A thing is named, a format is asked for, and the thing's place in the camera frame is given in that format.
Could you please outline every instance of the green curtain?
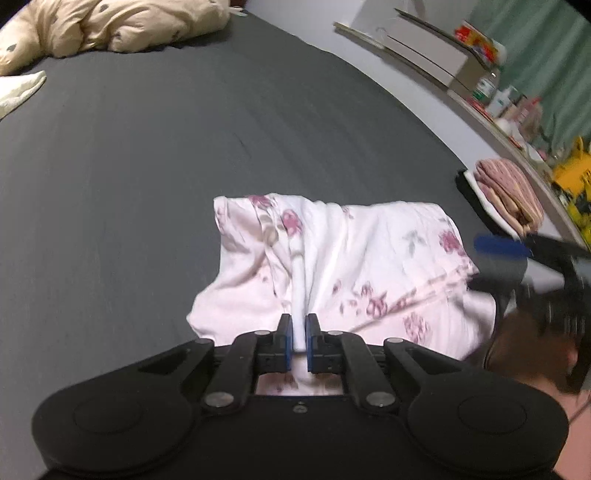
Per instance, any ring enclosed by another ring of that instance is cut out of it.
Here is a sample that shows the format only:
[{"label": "green curtain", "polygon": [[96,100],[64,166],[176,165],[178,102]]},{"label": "green curtain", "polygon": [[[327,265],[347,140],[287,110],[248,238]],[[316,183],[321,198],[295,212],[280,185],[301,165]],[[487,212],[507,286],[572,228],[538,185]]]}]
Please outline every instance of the green curtain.
[{"label": "green curtain", "polygon": [[591,24],[565,0],[480,0],[470,23],[507,48],[501,88],[541,97],[553,148],[591,137]]}]

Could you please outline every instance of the striped pink towel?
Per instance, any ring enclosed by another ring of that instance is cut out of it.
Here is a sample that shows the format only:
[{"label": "striped pink towel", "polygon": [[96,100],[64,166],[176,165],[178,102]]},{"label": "striped pink towel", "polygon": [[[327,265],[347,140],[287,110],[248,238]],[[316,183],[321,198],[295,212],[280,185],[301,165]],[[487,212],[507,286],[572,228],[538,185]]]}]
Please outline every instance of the striped pink towel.
[{"label": "striped pink towel", "polygon": [[538,231],[544,209],[517,165],[504,158],[480,160],[474,178],[488,201],[519,236]]}]

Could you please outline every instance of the metal screw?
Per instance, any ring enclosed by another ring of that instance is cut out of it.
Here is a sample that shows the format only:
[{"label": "metal screw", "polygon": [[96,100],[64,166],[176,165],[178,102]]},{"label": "metal screw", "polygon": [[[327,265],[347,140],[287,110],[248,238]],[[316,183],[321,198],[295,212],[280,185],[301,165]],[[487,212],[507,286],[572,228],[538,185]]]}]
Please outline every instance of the metal screw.
[{"label": "metal screw", "polygon": [[389,407],[396,401],[396,397],[388,392],[371,392],[365,397],[367,403],[372,407]]},{"label": "metal screw", "polygon": [[306,413],[308,411],[308,407],[304,405],[304,402],[299,401],[297,405],[294,407],[294,413]]},{"label": "metal screw", "polygon": [[212,392],[205,397],[205,405],[213,408],[227,407],[234,401],[234,395],[228,392]]}]

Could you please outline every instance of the floral cloth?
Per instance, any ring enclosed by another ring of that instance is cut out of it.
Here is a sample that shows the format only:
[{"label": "floral cloth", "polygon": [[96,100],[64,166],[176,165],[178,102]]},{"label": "floral cloth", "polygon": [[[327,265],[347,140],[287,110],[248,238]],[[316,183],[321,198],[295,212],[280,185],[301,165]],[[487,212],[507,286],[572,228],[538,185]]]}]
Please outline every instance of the floral cloth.
[{"label": "floral cloth", "polygon": [[[395,202],[345,206],[269,194],[214,201],[220,273],[187,316],[218,345],[241,333],[294,322],[294,349],[306,349],[304,317],[380,345],[395,336],[457,359],[492,333],[495,306],[468,292],[477,272],[452,220],[437,205]],[[266,394],[336,393],[338,382],[307,372],[259,380]]]}]

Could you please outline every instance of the dark gray bed sheet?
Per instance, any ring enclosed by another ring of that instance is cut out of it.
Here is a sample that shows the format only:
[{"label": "dark gray bed sheet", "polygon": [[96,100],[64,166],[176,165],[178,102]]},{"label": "dark gray bed sheet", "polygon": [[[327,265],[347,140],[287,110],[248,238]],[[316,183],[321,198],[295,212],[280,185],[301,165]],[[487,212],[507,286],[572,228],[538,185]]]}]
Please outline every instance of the dark gray bed sheet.
[{"label": "dark gray bed sheet", "polygon": [[0,478],[43,464],[38,404],[193,338],[215,277],[212,199],[299,194],[435,202],[474,256],[486,232],[461,162],[339,58],[250,16],[160,51],[45,59],[47,83],[0,122]]}]

